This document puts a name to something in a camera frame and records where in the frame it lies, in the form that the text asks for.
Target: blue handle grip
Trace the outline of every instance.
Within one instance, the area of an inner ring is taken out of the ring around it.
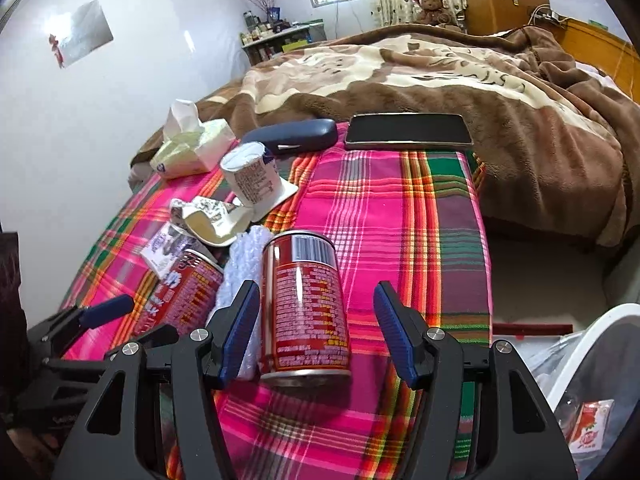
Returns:
[[[373,292],[373,310],[396,367],[396,373],[410,388],[415,388],[418,373],[415,369],[413,347],[399,319],[393,299],[389,297],[388,290],[379,283]]]
[[[80,326],[83,328],[98,328],[114,319],[118,319],[133,311],[133,298],[123,294],[89,307],[80,316]]]
[[[223,347],[222,368],[219,377],[226,385],[238,376],[246,347],[260,309],[260,289],[254,282],[245,281],[229,307],[238,314],[229,329]]]

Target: teddy bear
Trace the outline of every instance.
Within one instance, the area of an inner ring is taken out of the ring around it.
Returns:
[[[418,15],[415,23],[423,25],[455,25],[456,20],[445,8],[449,4],[447,0],[415,0],[422,12]]]

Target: paper cup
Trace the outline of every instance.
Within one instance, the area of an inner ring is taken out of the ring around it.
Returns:
[[[236,146],[220,160],[220,169],[242,205],[254,210],[252,222],[298,190],[280,177],[273,154],[261,142]]]

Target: red can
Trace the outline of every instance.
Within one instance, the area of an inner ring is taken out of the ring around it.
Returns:
[[[320,384],[349,377],[350,358],[333,243],[311,231],[277,235],[262,254],[261,379]]]
[[[162,323],[175,326],[180,335],[204,326],[222,279],[222,269],[214,262],[185,250],[146,302],[133,335]]]

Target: can label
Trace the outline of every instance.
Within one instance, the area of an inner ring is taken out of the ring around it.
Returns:
[[[138,318],[134,335],[167,323],[180,335],[204,325],[223,280],[222,270],[195,251],[185,251],[156,290]]]
[[[273,157],[270,162],[271,167],[268,166],[265,157],[259,158],[234,175],[239,194],[246,197],[249,204],[257,204],[266,196],[270,196],[276,184],[279,184],[276,178],[270,178],[272,174],[276,176],[278,174]]]
[[[281,236],[267,246],[263,269],[262,373],[348,369],[349,336],[331,243],[313,234]]]

